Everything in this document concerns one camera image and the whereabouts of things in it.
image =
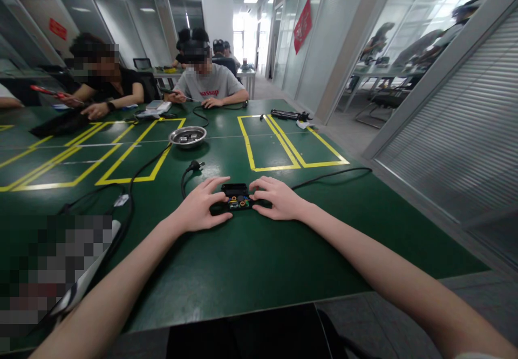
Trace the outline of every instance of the green table surface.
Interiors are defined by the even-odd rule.
[[[64,145],[96,126],[34,146],[39,141],[28,130],[57,112],[43,107],[0,112],[0,125],[5,126],[0,127],[3,214],[55,214],[65,202],[74,201],[96,188],[99,180],[128,182],[141,165],[164,148],[168,134],[180,123],[184,126],[203,124],[203,120],[192,114],[195,105],[174,106],[171,112],[185,120],[159,121],[151,129],[150,123],[137,124],[129,130],[129,123],[104,124],[85,141],[76,140],[82,144],[80,148],[74,143]],[[246,184],[268,175],[295,185],[319,175],[360,166],[329,137],[301,130],[292,120],[275,120],[282,129],[281,134],[272,121],[259,117],[239,118],[268,114],[272,108],[291,110],[283,100],[254,100],[247,109],[205,111],[210,125],[204,145],[192,151],[173,146],[154,180],[149,177],[153,165],[141,174],[147,178],[135,183],[134,219],[108,269],[178,207],[182,200],[180,178],[193,159],[206,164],[200,175],[190,178],[187,191],[207,177],[220,175],[231,176],[231,182]],[[133,112],[119,111],[102,122],[121,121]],[[251,169],[247,139],[239,120],[248,137],[254,166],[262,171]],[[119,145],[106,145],[119,137]],[[142,139],[136,147],[106,177],[106,172],[139,137]],[[79,150],[61,164],[42,167],[65,150],[77,148]],[[336,154],[350,164],[336,164],[341,161]],[[101,158],[101,162],[86,162]],[[37,168],[40,168],[39,173],[34,172]],[[34,178],[27,174],[40,175]],[[111,193],[109,201],[117,196],[116,191]],[[340,174],[302,187],[297,193],[437,279],[487,270],[372,173]],[[91,210],[83,214],[102,212]],[[235,213],[234,218],[219,228],[186,234],[176,242],[146,285],[124,331],[215,319],[369,290],[370,286],[352,266],[310,228],[295,221],[272,221],[253,210],[243,211]],[[36,334],[18,339],[12,342],[12,348],[34,346],[42,338]]]

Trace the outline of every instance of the yellow tape outline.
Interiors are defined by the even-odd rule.
[[[38,185],[29,185],[31,182],[35,181],[39,177],[41,177],[43,174],[48,172],[49,170],[53,169],[56,165],[64,161],[65,159],[71,157],[75,153],[77,153],[79,150],[82,149],[82,147],[78,147],[81,143],[84,143],[86,140],[90,139],[92,136],[94,136],[96,133],[102,131],[107,125],[110,124],[117,124],[117,123],[126,123],[125,121],[106,121],[104,123],[92,123],[93,126],[90,127],[87,131],[83,132],[78,137],[75,137],[68,143],[66,143],[64,146],[69,147],[64,152],[62,152],[60,155],[52,158],[50,161],[46,162],[44,165],[40,166],[36,170],[30,172],[28,175],[22,177],[22,179],[16,181],[16,184],[19,182],[22,182],[20,185],[18,185],[16,188],[12,190],[12,192],[19,192],[19,191],[28,191],[28,190],[42,190],[42,189],[55,189],[55,188],[63,188],[63,187],[73,187],[77,186],[83,179],[85,179],[91,172],[93,172],[104,160],[106,160],[111,154],[115,152],[122,144],[117,144],[113,146],[106,154],[104,154],[99,161],[92,164],[88,169],[86,169],[78,178],[76,178],[74,181],[70,182],[54,182],[51,184],[38,184]],[[134,125],[130,125],[127,129],[125,129],[118,137],[115,138],[115,140],[112,142],[112,144],[116,144],[124,135],[126,135]]]
[[[135,147],[138,146],[138,143],[143,140],[143,138],[151,131],[151,129],[155,126],[156,123],[162,122],[162,121],[179,121],[180,124],[176,129],[182,128],[183,124],[185,123],[185,118],[182,119],[160,119],[155,120],[151,123],[151,125],[140,135],[135,142],[131,144],[131,146],[124,152],[124,154],[121,155],[119,159],[110,167],[110,169],[104,173],[104,175],[99,179],[99,181],[96,182],[96,186],[101,185],[107,185],[107,184],[127,184],[131,181],[131,178],[118,178],[118,179],[108,179],[110,175],[117,169],[117,167],[120,166],[122,161],[124,161],[128,155],[133,151]],[[136,177],[133,182],[146,182],[146,181],[154,181],[156,178],[156,175],[158,174],[158,171],[162,167],[163,162],[166,160],[167,154],[169,153],[169,150],[171,150],[170,146],[167,150],[163,152],[163,154],[160,156],[158,162],[156,163],[155,167],[151,171],[151,174],[145,177]]]
[[[322,142],[322,144],[328,148],[329,151],[331,151],[339,160],[337,161],[331,161],[331,162],[316,162],[316,163],[306,163],[304,159],[302,158],[302,155],[297,151],[291,140],[286,136],[286,133],[282,130],[282,128],[277,124],[275,119],[269,114],[264,120],[268,120],[268,118],[271,120],[271,122],[275,125],[275,127],[278,129],[278,131],[281,133],[282,137],[288,143],[288,146],[290,146],[290,149],[293,151],[293,154],[297,157],[297,160],[301,163],[301,165],[304,168],[307,167],[323,167],[323,166],[337,166],[337,165],[349,165],[350,163],[342,157],[338,151],[336,151],[329,143],[327,143],[324,138],[322,138],[319,134],[317,134],[311,127],[306,127],[306,129],[311,132],[313,135],[317,137],[318,140]]]
[[[247,155],[248,155],[248,161],[250,162],[250,169],[252,169],[255,172],[263,172],[263,171],[288,170],[288,169],[301,168],[301,166],[298,164],[297,160],[295,159],[295,157],[293,156],[293,154],[287,147],[286,143],[282,139],[281,135],[275,130],[275,128],[272,126],[272,124],[270,123],[270,121],[267,118],[265,118],[264,120],[266,120],[266,123],[268,124],[268,126],[270,127],[270,129],[272,130],[274,135],[277,137],[277,139],[281,143],[282,148],[286,151],[286,154],[288,155],[288,157],[291,160],[291,163],[293,163],[293,164],[286,165],[286,166],[255,167],[254,156],[252,154],[252,148],[250,146],[250,139],[248,138],[248,134],[247,134],[246,130],[244,129],[242,119],[249,118],[249,117],[260,117],[260,116],[261,115],[247,115],[247,116],[238,116],[237,117],[239,127],[241,128],[241,133],[243,134],[243,137],[244,137],[244,143],[247,148]]]
[[[0,125],[0,132],[3,132],[5,130],[8,130],[11,127],[14,127],[14,124],[6,124],[6,125]]]

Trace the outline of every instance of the stainless steel bowl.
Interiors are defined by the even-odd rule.
[[[207,131],[203,127],[183,127],[171,132],[169,142],[180,148],[190,149],[200,146],[206,136]]]

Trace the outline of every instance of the red banner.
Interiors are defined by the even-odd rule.
[[[61,24],[59,24],[52,18],[50,18],[49,21],[49,30],[51,30],[61,39],[66,40],[66,28],[64,28]]]
[[[304,43],[306,37],[311,30],[313,23],[311,22],[311,2],[310,0],[306,1],[306,5],[302,10],[301,17],[298,19],[297,25],[293,30],[294,41],[293,45],[295,46],[295,55],[298,54],[298,51],[301,49],[302,44]]]

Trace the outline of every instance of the gray floor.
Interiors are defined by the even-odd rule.
[[[379,130],[354,121],[357,110],[366,105],[365,99],[362,99],[364,95],[365,92],[360,93],[348,113],[335,112],[328,126],[322,130],[350,156],[372,166],[361,157],[361,153]],[[283,98],[292,103],[287,95],[261,77],[256,79],[255,98]],[[408,191],[400,189],[380,169],[373,168],[381,180],[493,269],[487,273],[443,280],[443,283],[518,346],[518,281],[513,270],[471,236],[460,232]],[[329,315],[340,334],[354,340],[372,355],[383,359],[441,357],[430,338],[415,322],[376,293],[324,301],[317,307]],[[123,335],[107,357],[164,358],[167,336],[167,329]]]

